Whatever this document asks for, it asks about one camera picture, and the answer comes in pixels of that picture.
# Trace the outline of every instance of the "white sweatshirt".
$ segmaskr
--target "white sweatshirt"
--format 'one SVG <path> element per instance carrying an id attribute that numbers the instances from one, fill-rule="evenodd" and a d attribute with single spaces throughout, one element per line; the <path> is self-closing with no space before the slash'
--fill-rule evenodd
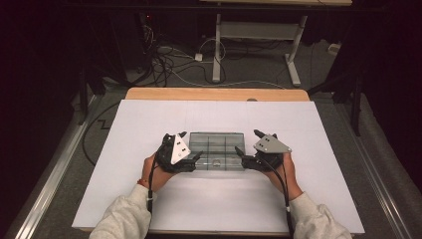
<path id="1" fill-rule="evenodd" d="M 105 211 L 90 239 L 144 238 L 151 221 L 146 209 L 147 195 L 148 189 L 136 185 L 129 197 L 118 197 Z M 295 238 L 351 238 L 347 229 L 332 218 L 328 208 L 315 205 L 305 192 L 290 205 L 296 221 Z"/>

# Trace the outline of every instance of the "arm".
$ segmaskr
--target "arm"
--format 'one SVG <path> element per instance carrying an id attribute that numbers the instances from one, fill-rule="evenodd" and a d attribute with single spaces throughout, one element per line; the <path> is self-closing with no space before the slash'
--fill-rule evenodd
<path id="1" fill-rule="evenodd" d="M 142 178 L 129 196 L 118 197 L 105 211 L 103 219 L 91 233 L 91 239 L 106 238 L 144 238 L 148 232 L 151 214 L 146 209 L 148 177 L 154 155 L 143 164 Z M 173 175 L 160 167 L 154 169 L 152 191 L 160 189 Z"/>
<path id="2" fill-rule="evenodd" d="M 295 238 L 351 238 L 347 229 L 334 220 L 325 205 L 315 205 L 301 190 L 296 181 L 292 155 L 284 153 L 283 161 L 284 165 L 277 168 L 277 172 L 288 185 L 291 213 L 296 221 Z M 273 172 L 264 174 L 283 192 L 282 185 Z"/>

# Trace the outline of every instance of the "white stand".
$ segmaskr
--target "white stand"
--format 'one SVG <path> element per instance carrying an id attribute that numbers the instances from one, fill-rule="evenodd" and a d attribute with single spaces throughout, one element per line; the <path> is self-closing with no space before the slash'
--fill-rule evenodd
<path id="1" fill-rule="evenodd" d="M 221 14 L 217 14 L 215 32 L 215 56 L 212 81 L 220 82 L 220 40 L 225 38 L 249 38 L 249 39 L 271 39 L 271 40 L 294 40 L 290 54 L 286 54 L 286 63 L 295 87 L 301 85 L 294 59 L 305 23 L 308 16 L 301 18 L 300 24 L 274 24 L 274 23 L 251 23 L 251 22 L 222 22 Z"/>

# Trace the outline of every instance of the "white paper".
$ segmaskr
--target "white paper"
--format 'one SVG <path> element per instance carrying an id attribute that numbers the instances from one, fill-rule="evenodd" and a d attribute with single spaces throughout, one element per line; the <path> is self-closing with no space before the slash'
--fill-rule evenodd
<path id="1" fill-rule="evenodd" d="M 312 102 L 122 101 L 73 227 L 94 228 L 118 196 L 130 194 L 166 133 L 187 131 L 188 144 L 192 131 L 242 132 L 254 154 L 254 129 L 276 133 L 293 150 L 298 182 L 315 203 L 351 233 L 364 232 Z M 196 170 L 158 192 L 150 230 L 287 232 L 284 205 L 260 172 Z"/>

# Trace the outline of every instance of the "wrist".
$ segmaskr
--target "wrist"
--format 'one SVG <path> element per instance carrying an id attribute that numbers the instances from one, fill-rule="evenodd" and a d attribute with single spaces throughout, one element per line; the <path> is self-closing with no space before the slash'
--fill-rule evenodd
<path id="1" fill-rule="evenodd" d="M 146 179 L 141 178 L 140 180 L 137 181 L 137 184 L 144 186 L 144 187 L 149 189 L 149 182 Z"/>
<path id="2" fill-rule="evenodd" d="M 301 190 L 297 183 L 289 185 L 289 201 L 296 199 L 303 193 L 304 192 Z"/>

